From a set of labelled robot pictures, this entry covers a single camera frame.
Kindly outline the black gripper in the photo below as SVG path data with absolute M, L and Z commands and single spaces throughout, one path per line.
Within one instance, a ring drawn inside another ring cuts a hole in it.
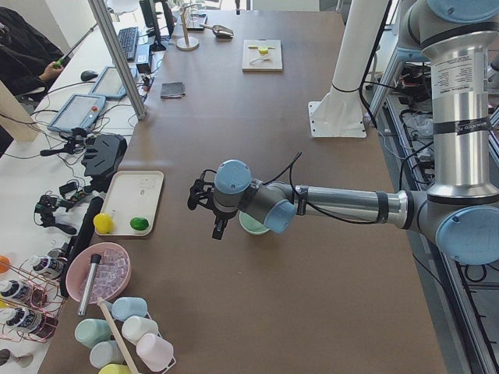
M 195 210 L 197 206 L 202 206 L 206 209 L 214 209 L 214 182 L 206 182 L 205 175 L 207 172 L 216 171 L 213 169 L 205 169 L 201 172 L 200 177 L 197 178 L 193 185 L 189 189 L 189 198 L 187 200 L 187 206 L 190 210 Z M 226 219 L 216 218 L 214 222 L 214 229 L 212 232 L 213 239 L 221 239 L 228 221 Z

